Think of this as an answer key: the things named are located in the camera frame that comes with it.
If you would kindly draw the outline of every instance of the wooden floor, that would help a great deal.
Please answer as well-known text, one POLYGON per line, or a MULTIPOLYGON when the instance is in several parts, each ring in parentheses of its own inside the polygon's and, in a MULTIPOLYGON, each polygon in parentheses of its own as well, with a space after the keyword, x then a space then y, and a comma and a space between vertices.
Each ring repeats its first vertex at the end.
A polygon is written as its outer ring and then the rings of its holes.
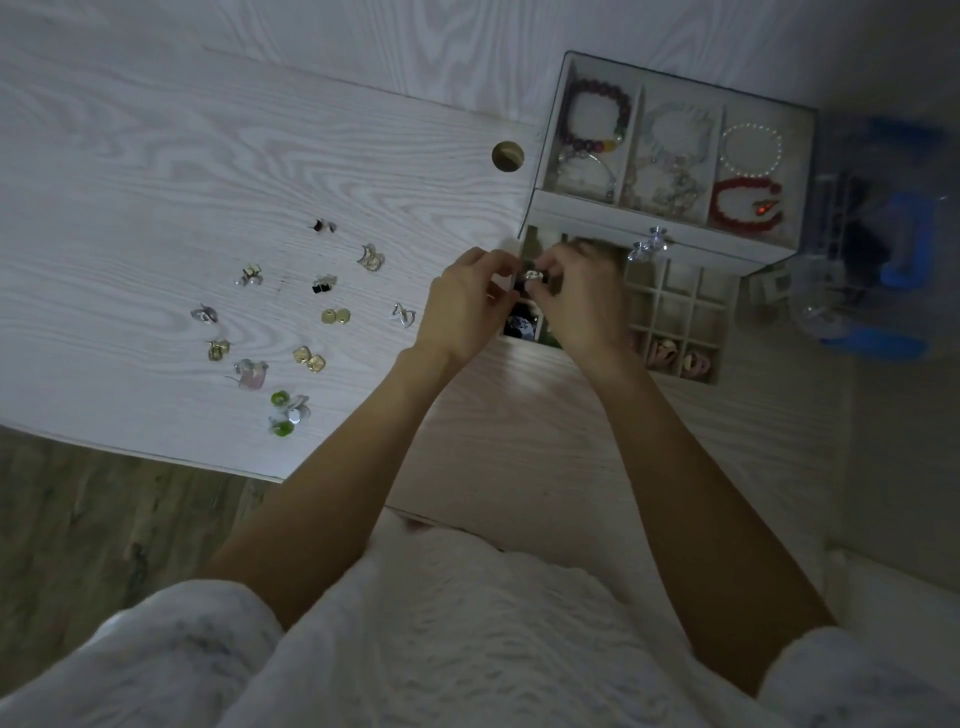
POLYGON ((270 485, 0 428, 0 695, 190 576, 270 485))

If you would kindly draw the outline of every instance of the jewelry box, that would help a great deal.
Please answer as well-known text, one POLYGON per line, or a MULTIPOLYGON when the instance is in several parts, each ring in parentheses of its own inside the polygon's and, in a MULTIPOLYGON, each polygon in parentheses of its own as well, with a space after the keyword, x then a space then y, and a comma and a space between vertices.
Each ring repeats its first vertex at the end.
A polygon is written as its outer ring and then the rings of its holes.
MULTIPOLYGON (((647 365, 716 383, 740 278, 800 247, 816 124, 814 109, 567 53, 520 254, 598 246, 647 365)), ((507 337, 559 346, 517 306, 507 337)))

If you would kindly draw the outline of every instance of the forearm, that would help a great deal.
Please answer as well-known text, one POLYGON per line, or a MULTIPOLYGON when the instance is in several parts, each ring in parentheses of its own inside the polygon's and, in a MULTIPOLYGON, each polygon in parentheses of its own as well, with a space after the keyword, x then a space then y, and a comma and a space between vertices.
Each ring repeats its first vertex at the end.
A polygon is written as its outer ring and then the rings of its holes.
POLYGON ((401 352, 367 400, 198 577, 247 585, 290 627, 363 554, 410 443, 450 376, 442 357, 401 352))
POLYGON ((833 619, 639 359, 624 357, 597 371, 588 376, 607 411, 660 577, 694 651, 741 690, 756 693, 784 647, 833 619))

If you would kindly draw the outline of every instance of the person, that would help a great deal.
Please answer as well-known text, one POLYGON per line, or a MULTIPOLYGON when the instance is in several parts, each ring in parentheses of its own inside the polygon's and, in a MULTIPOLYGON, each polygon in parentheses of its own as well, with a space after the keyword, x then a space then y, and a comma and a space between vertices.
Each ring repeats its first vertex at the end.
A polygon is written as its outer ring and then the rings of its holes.
POLYGON ((196 578, 110 619, 0 725, 960 725, 836 627, 684 427, 627 348, 615 265, 564 243, 537 266, 563 276, 529 295, 606 410, 685 637, 581 570, 384 511, 434 399, 516 302, 492 277, 520 261, 473 249, 433 281, 415 344, 196 578))

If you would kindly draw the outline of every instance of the wood grain surface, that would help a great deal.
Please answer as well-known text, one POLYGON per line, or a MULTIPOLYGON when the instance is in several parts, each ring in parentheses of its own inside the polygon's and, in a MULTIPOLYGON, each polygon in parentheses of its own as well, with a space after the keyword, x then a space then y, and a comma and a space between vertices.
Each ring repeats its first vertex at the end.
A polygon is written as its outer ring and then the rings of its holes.
POLYGON ((0 0, 544 125, 574 50, 957 128, 954 0, 0 0))
MULTIPOLYGON (((412 343, 388 320, 472 245, 519 230, 533 127, 264 62, 15 14, 0 23, 0 420, 102 449, 281 479, 412 343), (491 147, 518 142, 514 174, 491 147), (316 217, 339 229, 320 235, 316 217), (385 254, 371 274, 363 243, 385 254), (239 288, 242 266, 264 283, 239 288), (321 273, 339 277, 315 296, 321 273), (199 303, 218 327, 192 320, 199 303), (346 326, 319 315, 345 306, 346 326), (228 359, 270 364, 244 392, 228 359), (291 351, 327 361, 311 375, 291 351), (311 398, 290 437, 269 395, 311 398)), ((846 363, 735 330, 685 421, 820 585, 846 363)), ((428 415, 389 504, 581 567, 670 614, 596 397, 562 353, 497 341, 428 415)))

